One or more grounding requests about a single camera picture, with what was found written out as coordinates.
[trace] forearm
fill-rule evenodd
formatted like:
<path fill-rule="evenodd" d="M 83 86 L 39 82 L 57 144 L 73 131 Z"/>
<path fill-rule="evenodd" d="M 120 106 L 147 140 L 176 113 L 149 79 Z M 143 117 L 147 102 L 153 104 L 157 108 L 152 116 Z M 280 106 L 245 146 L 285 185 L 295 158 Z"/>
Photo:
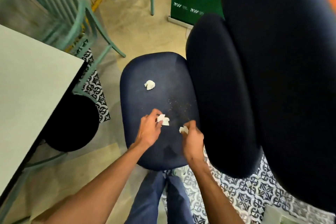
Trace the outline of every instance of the forearm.
<path fill-rule="evenodd" d="M 119 159 L 84 186 L 46 224 L 104 224 L 146 147 L 133 144 Z"/>
<path fill-rule="evenodd" d="M 206 162 L 190 163 L 211 224 L 244 224 L 229 199 L 213 179 Z"/>

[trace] white logo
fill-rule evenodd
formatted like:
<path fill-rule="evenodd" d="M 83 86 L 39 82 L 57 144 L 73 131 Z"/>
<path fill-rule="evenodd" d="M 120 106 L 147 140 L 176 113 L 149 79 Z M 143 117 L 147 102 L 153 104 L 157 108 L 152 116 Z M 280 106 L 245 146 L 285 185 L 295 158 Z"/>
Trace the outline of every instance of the white logo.
<path fill-rule="evenodd" d="M 199 10 L 196 10 L 196 9 L 190 9 L 191 12 L 195 13 L 195 14 L 198 14 Z"/>

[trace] person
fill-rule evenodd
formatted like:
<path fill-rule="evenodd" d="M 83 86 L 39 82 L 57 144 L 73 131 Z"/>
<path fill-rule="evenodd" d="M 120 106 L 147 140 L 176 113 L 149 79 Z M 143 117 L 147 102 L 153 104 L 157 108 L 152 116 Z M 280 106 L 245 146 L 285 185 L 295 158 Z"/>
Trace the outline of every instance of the person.
<path fill-rule="evenodd" d="M 161 133 L 161 111 L 153 109 L 141 118 L 135 142 L 125 154 L 113 162 L 91 182 L 85 185 L 52 214 L 46 224 L 104 224 L 141 155 L 152 146 Z M 184 124 L 189 133 L 183 133 L 183 154 L 193 171 L 205 210 L 211 224 L 243 224 L 239 214 L 212 177 L 203 154 L 203 134 L 191 120 Z M 157 222 L 158 205 L 167 183 L 168 223 L 194 223 L 190 202 L 177 176 L 150 171 L 134 199 L 126 224 Z"/>

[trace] hand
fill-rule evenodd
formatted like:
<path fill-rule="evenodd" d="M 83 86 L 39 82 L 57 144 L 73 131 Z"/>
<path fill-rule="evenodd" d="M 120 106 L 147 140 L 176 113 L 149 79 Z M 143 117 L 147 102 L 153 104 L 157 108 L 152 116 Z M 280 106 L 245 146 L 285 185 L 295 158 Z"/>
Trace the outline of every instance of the hand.
<path fill-rule="evenodd" d="M 195 162 L 204 162 L 203 139 L 204 135 L 196 127 L 196 121 L 191 120 L 184 124 L 189 129 L 189 133 L 182 132 L 183 154 L 189 165 Z"/>
<path fill-rule="evenodd" d="M 153 109 L 150 115 L 141 118 L 138 135 L 135 144 L 141 144 L 146 148 L 152 146 L 161 133 L 163 120 L 156 123 L 156 118 L 162 114 L 158 109 Z"/>

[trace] black and white patterned tile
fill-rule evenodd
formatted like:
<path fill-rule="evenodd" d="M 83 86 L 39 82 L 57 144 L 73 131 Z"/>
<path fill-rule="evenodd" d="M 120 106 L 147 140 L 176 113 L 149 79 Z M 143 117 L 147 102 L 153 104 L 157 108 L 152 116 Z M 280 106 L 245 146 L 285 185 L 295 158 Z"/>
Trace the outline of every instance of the black and white patterned tile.
<path fill-rule="evenodd" d="M 235 179 L 222 174 L 211 165 L 205 149 L 204 156 L 215 181 L 221 186 L 224 194 L 229 198 L 246 224 L 261 224 L 266 205 L 282 208 L 290 215 L 307 223 L 334 223 L 335 215 L 333 213 L 328 213 L 308 205 L 286 192 L 276 182 L 265 156 L 262 157 L 256 173 L 246 179 Z M 196 224 L 208 224 L 202 196 L 191 169 L 188 166 L 175 169 L 174 175 L 179 176 L 185 186 L 194 222 Z M 163 201 L 166 207 L 167 202 L 165 198 L 163 198 Z"/>
<path fill-rule="evenodd" d="M 87 72 L 87 70 L 90 68 L 91 64 L 94 62 L 91 49 L 85 52 L 82 59 L 88 63 L 87 68 L 85 72 L 83 73 L 84 75 Z M 86 81 L 86 83 L 83 86 L 83 91 L 90 94 L 97 101 L 96 106 L 99 111 L 100 122 L 102 123 L 104 121 L 110 120 L 111 119 L 110 113 L 107 108 L 105 96 L 103 93 L 102 85 L 99 80 L 99 76 L 97 74 L 97 70 L 95 70 L 91 74 L 90 78 Z"/>

